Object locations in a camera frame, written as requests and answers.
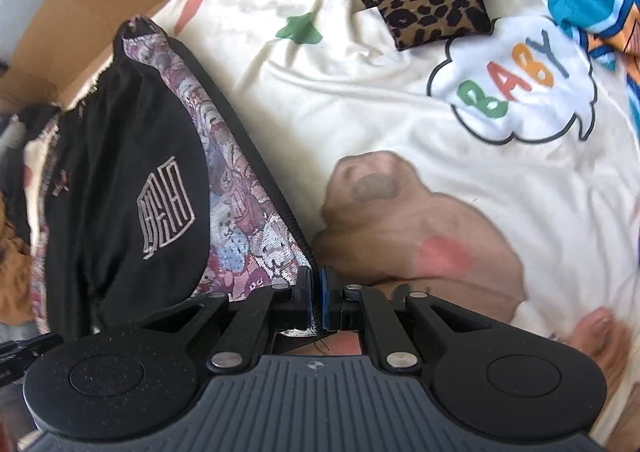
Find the cream bear print bedsheet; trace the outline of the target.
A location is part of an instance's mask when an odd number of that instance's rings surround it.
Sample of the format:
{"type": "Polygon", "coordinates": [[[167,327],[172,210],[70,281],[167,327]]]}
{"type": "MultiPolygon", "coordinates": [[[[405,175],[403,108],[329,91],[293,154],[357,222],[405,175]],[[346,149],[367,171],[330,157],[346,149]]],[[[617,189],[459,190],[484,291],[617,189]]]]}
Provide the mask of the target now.
{"type": "MultiPolygon", "coordinates": [[[[484,4],[489,34],[402,51],[362,0],[170,0],[148,19],[233,106],[314,266],[588,354],[608,383],[592,438],[637,450],[637,83],[593,60],[548,0],[484,4]]],[[[54,123],[113,40],[27,147],[32,272],[54,123]]]]}

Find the brown crumpled garment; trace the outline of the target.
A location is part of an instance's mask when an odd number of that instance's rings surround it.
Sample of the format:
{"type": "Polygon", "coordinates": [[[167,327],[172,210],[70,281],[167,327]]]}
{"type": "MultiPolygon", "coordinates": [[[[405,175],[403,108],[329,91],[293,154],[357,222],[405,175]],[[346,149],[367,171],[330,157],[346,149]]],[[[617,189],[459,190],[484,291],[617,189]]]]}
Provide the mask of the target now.
{"type": "Polygon", "coordinates": [[[30,297],[32,257],[15,231],[1,202],[0,215],[0,321],[9,326],[34,320],[30,297]]]}

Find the black shorts with bear pattern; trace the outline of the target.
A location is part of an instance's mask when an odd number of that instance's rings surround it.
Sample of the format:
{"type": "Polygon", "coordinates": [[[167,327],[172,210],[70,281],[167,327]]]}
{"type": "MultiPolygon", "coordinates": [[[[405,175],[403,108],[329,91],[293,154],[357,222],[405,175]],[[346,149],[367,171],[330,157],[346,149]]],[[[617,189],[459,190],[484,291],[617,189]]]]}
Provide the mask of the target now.
{"type": "Polygon", "coordinates": [[[40,331],[67,340],[198,295],[237,302],[314,265],[233,106],[145,16],[56,119],[37,205],[32,305],[40,331]]]}

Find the flattened brown cardboard box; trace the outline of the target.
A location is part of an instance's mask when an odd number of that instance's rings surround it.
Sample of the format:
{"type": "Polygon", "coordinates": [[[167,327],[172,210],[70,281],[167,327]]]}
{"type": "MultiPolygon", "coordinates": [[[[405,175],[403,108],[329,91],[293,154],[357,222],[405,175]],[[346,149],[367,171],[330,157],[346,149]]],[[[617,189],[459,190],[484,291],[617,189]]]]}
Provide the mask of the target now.
{"type": "Polygon", "coordinates": [[[44,0],[2,76],[2,100],[70,100],[105,60],[119,25],[167,1],[44,0]]]}

